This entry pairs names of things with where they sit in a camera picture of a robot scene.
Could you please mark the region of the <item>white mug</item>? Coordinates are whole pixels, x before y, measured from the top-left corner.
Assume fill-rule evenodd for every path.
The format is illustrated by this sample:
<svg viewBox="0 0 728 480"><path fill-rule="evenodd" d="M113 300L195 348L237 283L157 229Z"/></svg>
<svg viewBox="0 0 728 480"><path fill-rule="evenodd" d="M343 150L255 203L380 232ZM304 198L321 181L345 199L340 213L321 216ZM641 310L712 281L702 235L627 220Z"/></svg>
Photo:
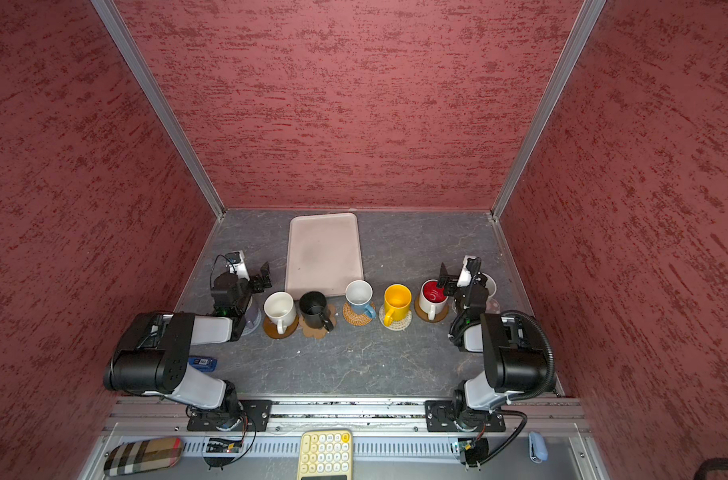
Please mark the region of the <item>white mug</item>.
<svg viewBox="0 0 728 480"><path fill-rule="evenodd" d="M280 333L284 333L297 316L295 300L287 292L271 294L264 303L264 312L278 326Z"/></svg>
<svg viewBox="0 0 728 480"><path fill-rule="evenodd" d="M484 278L486 279L485 288L488 291L489 297L494 297L494 295L498 291L498 286L496 281L487 273L483 273Z"/></svg>

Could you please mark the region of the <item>pink flower coaster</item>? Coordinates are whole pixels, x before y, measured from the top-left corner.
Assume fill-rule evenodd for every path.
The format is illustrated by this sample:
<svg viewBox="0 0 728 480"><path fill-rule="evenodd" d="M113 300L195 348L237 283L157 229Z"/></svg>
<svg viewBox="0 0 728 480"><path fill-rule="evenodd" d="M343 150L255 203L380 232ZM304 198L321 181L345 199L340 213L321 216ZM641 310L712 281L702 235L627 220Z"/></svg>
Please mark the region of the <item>pink flower coaster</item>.
<svg viewBox="0 0 728 480"><path fill-rule="evenodd" d="M488 314L500 314L501 306L499 302L492 296L486 300L485 312Z"/></svg>

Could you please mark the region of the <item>lavender mug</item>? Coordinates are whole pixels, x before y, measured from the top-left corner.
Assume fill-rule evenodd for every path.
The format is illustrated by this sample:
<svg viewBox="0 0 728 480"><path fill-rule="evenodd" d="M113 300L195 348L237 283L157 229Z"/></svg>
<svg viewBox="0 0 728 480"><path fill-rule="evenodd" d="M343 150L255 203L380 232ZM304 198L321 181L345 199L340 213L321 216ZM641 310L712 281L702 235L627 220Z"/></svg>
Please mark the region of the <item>lavender mug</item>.
<svg viewBox="0 0 728 480"><path fill-rule="evenodd" d="M242 332L244 336L251 334L263 321L263 313L259 305L259 301L252 297L244 314L245 327Z"/></svg>

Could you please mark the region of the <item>red interior mug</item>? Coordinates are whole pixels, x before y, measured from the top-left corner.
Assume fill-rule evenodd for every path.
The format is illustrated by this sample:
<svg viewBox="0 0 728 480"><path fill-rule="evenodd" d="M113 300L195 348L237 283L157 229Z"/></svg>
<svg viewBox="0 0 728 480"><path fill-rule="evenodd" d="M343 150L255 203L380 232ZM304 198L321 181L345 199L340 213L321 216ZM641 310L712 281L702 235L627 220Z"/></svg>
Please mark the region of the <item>red interior mug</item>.
<svg viewBox="0 0 728 480"><path fill-rule="evenodd" d="M438 285L437 279L427 280L421 287L418 299L421 308L433 319L441 312L449 299L444 289Z"/></svg>

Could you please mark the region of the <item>white mug front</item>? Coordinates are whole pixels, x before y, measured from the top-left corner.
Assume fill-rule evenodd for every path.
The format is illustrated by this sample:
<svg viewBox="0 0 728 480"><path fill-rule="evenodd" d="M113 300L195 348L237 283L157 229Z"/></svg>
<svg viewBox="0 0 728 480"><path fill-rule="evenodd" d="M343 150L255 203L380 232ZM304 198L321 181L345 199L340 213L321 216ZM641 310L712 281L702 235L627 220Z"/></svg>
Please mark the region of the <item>white mug front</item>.
<svg viewBox="0 0 728 480"><path fill-rule="evenodd" d="M284 333L297 316L295 300L287 292L271 294L264 303L264 312L278 326L280 333Z"/></svg>

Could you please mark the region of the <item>brown wooden coaster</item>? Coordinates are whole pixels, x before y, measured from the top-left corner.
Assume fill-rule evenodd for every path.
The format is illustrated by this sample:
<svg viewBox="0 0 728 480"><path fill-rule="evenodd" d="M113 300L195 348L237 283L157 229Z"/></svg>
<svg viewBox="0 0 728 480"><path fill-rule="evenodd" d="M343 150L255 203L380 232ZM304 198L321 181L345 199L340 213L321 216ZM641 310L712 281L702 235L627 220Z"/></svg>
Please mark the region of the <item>brown wooden coaster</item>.
<svg viewBox="0 0 728 480"><path fill-rule="evenodd" d="M433 319L429 317L429 314L426 313L420 306L419 300L415 300L413 302L413 307L415 309L415 312L417 316L422 319L425 322L428 323L439 323L442 322L449 314L450 312L450 305L446 304L443 308L443 310L435 315Z"/></svg>

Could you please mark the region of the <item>brown glossy coaster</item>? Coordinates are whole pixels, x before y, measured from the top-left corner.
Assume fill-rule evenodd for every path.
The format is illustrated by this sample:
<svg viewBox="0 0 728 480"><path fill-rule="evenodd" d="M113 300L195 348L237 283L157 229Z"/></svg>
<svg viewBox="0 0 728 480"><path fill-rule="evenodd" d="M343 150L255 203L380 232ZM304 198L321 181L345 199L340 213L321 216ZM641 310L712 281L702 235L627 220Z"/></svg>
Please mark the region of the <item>brown glossy coaster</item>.
<svg viewBox="0 0 728 480"><path fill-rule="evenodd" d="M265 334L272 339L286 339L294 334L299 325L299 316L296 316L295 320L289 325L284 333L280 333L278 326L272 321L270 317L267 317L262 326Z"/></svg>

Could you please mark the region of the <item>yellow mug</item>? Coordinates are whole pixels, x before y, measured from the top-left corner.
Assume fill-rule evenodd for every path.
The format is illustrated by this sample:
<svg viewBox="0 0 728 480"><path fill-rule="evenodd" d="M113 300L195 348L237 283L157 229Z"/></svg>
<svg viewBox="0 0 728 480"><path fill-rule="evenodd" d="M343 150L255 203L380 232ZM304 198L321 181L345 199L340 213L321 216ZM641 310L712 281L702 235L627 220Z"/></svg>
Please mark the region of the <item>yellow mug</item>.
<svg viewBox="0 0 728 480"><path fill-rule="evenodd" d="M384 293L385 323L404 319L411 312L412 294L402 284L389 286Z"/></svg>

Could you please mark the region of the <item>white braided coaster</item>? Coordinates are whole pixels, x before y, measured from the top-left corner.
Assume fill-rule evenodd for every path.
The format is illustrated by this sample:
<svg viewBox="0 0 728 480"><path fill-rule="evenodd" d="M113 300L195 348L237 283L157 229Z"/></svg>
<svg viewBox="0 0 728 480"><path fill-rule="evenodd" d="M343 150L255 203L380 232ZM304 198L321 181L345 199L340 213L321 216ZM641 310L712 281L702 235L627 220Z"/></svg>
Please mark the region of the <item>white braided coaster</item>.
<svg viewBox="0 0 728 480"><path fill-rule="evenodd" d="M378 318L380 323L388 330L391 331L403 331L406 330L412 322L412 312L409 312L407 316L398 321L392 321L389 325L385 323L385 308L381 307L378 312Z"/></svg>

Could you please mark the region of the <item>black mug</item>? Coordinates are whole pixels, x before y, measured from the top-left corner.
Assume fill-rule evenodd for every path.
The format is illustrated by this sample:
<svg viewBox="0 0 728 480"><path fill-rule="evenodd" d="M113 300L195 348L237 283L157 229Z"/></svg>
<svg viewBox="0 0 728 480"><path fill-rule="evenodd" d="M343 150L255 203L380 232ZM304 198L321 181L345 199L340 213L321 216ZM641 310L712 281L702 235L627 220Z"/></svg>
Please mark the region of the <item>black mug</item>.
<svg viewBox="0 0 728 480"><path fill-rule="evenodd" d="M299 307L308 327L328 332L334 330L328 300L323 293L319 291L305 293L300 298Z"/></svg>

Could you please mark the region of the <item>brown paw coaster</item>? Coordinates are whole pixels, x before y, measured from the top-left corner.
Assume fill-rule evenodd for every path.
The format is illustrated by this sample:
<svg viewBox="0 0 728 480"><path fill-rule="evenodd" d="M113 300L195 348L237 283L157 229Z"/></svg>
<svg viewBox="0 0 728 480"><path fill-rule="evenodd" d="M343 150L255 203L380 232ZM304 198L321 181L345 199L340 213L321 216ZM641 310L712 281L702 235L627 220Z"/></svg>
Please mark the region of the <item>brown paw coaster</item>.
<svg viewBox="0 0 728 480"><path fill-rule="evenodd" d="M328 313L330 314L330 320L334 327L337 327L337 309L335 305L330 304L328 306ZM303 335L307 338L314 338L316 340L323 339L329 331L325 328L311 328L306 320L303 314L299 315L299 326L302 329Z"/></svg>

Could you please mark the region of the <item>blue floral mug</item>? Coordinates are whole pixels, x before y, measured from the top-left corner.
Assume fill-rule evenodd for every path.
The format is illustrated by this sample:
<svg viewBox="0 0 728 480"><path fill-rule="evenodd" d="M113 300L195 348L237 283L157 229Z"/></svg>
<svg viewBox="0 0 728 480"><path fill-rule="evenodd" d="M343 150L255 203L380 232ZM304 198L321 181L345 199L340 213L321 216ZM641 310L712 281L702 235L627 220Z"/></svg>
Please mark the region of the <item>blue floral mug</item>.
<svg viewBox="0 0 728 480"><path fill-rule="evenodd" d="M365 280L354 280L347 286L345 297L351 304L368 304L372 302L373 288Z"/></svg>

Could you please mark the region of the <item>woven rattan coaster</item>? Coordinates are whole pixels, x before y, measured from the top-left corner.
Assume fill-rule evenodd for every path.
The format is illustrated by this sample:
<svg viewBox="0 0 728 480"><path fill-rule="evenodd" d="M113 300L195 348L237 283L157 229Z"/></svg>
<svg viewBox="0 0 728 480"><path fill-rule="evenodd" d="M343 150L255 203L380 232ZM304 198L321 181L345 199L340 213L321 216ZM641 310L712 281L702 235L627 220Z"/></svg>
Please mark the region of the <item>woven rattan coaster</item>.
<svg viewBox="0 0 728 480"><path fill-rule="evenodd" d="M369 324L376 316L375 304L355 305L346 302L343 308L344 319L354 326L364 326Z"/></svg>

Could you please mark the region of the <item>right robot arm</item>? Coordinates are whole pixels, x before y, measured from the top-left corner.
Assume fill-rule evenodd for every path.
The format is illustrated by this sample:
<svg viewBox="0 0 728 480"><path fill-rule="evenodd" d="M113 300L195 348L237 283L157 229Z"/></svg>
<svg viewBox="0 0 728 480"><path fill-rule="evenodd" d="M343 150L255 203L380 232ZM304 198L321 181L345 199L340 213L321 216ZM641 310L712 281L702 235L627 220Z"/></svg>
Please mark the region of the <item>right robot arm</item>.
<svg viewBox="0 0 728 480"><path fill-rule="evenodd" d="M555 386L553 348L539 322L519 310L487 311L488 278L479 257L464 258L461 273L440 269L438 286L457 315L448 338L458 349L483 356L483 371L461 382L449 402L429 407L440 423L460 431L483 429L504 405L540 396Z"/></svg>

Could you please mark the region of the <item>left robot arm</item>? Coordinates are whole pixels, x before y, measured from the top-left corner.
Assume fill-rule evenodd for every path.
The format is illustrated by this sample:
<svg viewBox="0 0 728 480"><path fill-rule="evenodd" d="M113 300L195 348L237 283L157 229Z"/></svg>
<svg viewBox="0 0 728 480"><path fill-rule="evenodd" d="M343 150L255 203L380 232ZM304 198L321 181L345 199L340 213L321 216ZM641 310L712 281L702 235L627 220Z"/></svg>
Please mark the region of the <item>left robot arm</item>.
<svg viewBox="0 0 728 480"><path fill-rule="evenodd" d="M219 256L226 271L210 278L213 312L154 311L137 315L105 370L106 389L133 396L156 396L187 407L193 423L232 431L245 427L245 412L235 385L190 364L196 345L232 343L256 329L262 318L254 296L272 287L270 264L250 274L242 251Z"/></svg>

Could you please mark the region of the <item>blue black handheld device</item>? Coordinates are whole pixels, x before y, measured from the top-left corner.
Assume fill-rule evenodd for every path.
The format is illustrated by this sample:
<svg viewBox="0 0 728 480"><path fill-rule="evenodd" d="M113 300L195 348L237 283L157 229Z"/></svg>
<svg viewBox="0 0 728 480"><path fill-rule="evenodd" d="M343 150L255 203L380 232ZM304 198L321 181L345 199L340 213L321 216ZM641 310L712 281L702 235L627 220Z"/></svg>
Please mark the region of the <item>blue black handheld device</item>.
<svg viewBox="0 0 728 480"><path fill-rule="evenodd" d="M190 356L188 363L191 367L203 373L212 373L216 370L218 360L214 357Z"/></svg>

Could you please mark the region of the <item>beige serving tray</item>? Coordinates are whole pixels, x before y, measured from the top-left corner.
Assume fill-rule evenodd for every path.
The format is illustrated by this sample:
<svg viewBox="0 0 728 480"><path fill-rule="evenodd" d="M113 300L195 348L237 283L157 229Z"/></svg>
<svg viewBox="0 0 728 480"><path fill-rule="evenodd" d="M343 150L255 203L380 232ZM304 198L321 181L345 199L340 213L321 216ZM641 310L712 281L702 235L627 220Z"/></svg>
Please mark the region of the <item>beige serving tray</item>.
<svg viewBox="0 0 728 480"><path fill-rule="evenodd" d="M364 278L358 218L353 213L291 220L285 290L296 300L311 291L342 296Z"/></svg>

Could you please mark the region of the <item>light blue small device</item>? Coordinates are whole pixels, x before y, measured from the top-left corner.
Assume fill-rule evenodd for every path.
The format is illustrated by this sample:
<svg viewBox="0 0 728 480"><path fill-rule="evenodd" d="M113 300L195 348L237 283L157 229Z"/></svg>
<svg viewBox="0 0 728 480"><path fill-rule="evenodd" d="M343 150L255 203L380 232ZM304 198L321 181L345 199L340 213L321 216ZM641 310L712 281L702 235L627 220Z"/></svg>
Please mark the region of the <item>light blue small device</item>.
<svg viewBox="0 0 728 480"><path fill-rule="evenodd" d="M544 436L539 432L530 432L528 434L529 457L535 464L542 464L549 459L549 451Z"/></svg>

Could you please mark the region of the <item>plaid glasses case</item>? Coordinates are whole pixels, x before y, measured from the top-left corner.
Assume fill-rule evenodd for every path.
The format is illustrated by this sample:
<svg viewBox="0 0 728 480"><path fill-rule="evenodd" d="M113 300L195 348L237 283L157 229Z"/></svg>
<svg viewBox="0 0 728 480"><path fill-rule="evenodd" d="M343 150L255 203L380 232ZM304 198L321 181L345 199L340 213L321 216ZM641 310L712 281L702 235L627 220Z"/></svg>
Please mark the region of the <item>plaid glasses case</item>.
<svg viewBox="0 0 728 480"><path fill-rule="evenodd" d="M183 449L179 437L124 443L109 453L104 474L117 477L171 468L182 458Z"/></svg>

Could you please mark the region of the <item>yellow keypad calculator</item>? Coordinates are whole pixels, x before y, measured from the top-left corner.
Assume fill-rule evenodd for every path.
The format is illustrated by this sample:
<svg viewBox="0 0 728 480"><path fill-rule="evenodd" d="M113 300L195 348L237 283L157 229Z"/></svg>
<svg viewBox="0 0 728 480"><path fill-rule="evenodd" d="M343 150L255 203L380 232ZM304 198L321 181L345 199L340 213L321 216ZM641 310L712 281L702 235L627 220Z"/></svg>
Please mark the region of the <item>yellow keypad calculator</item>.
<svg viewBox="0 0 728 480"><path fill-rule="evenodd" d="M353 435L350 430L309 431L301 436L297 479L353 478Z"/></svg>

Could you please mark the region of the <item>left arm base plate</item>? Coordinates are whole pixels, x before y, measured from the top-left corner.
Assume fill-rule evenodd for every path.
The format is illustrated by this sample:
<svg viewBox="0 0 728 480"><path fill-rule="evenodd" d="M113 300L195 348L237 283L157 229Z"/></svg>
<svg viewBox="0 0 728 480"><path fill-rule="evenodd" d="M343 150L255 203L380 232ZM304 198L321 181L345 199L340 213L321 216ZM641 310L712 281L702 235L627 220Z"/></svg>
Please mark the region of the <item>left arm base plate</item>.
<svg viewBox="0 0 728 480"><path fill-rule="evenodd" d="M203 410L188 406L187 430L190 432L232 432L245 427L264 432L271 416L274 402L268 399L246 399L238 401L235 413L223 408Z"/></svg>

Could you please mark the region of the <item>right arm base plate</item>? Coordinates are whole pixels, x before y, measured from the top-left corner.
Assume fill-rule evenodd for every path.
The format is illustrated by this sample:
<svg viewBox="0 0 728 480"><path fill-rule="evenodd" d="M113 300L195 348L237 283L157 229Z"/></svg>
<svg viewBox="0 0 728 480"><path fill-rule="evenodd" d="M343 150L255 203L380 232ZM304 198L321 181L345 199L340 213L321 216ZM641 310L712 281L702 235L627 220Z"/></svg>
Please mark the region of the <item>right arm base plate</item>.
<svg viewBox="0 0 728 480"><path fill-rule="evenodd" d="M425 402L429 432L480 433L482 430L502 433L506 430L503 417L488 411L474 410L450 400Z"/></svg>

